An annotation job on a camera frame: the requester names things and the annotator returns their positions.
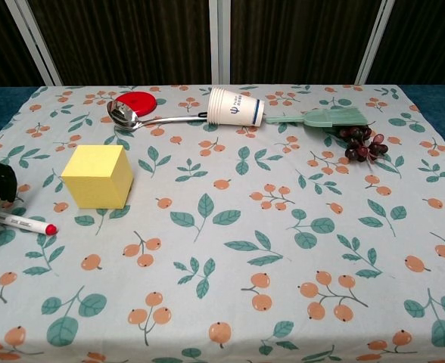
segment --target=floral tablecloth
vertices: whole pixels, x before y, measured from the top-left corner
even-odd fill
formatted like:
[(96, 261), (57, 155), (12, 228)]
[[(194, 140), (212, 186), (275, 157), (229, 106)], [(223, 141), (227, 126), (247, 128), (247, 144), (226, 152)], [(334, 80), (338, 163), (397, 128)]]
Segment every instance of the floral tablecloth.
[[(392, 85), (227, 85), (268, 116), (358, 107), (389, 151), (348, 163), (330, 130), (114, 128), (106, 103), (205, 111), (211, 87), (42, 87), (0, 132), (19, 181), (0, 210), (0, 360), (445, 361), (445, 143)], [(118, 144), (125, 208), (78, 209), (79, 144)]]

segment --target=ladle handle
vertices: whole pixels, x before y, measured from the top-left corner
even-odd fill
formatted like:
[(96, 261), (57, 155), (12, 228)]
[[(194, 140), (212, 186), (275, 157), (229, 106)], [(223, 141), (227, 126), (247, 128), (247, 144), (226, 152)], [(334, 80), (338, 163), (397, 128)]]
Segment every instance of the ladle handle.
[(153, 123), (183, 123), (187, 121), (207, 121), (207, 112), (200, 112), (197, 115), (164, 117), (161, 119), (148, 119), (142, 121), (141, 126), (151, 125)]

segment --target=metal ladle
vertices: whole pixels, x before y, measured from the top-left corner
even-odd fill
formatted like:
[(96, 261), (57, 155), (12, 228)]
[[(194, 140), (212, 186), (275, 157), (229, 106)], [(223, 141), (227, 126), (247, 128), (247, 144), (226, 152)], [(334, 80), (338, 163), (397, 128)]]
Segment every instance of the metal ladle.
[(117, 126), (126, 131), (135, 131), (142, 126), (154, 123), (183, 123), (187, 121), (207, 121), (207, 112), (200, 112), (197, 115), (164, 117), (160, 119), (140, 120), (127, 104), (120, 101), (110, 101), (107, 104), (107, 111), (111, 119)]

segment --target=yellow cube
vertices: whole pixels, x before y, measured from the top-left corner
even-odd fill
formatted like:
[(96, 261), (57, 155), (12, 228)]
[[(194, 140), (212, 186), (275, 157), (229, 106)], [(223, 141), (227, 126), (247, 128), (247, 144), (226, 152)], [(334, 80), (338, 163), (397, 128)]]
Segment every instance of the yellow cube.
[(121, 145), (80, 145), (61, 174), (79, 208), (125, 206), (133, 180)]

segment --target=dark curtain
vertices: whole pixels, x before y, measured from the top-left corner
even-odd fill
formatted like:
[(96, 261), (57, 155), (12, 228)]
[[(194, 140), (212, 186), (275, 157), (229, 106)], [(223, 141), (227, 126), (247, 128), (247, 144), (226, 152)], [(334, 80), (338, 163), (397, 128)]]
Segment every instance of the dark curtain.
[(354, 83), (380, 0), (232, 0), (232, 83)]
[(445, 1), (396, 0), (367, 83), (445, 84)]
[(210, 83), (207, 0), (29, 0), (69, 85)]
[(44, 85), (4, 1), (0, 1), (0, 86)]

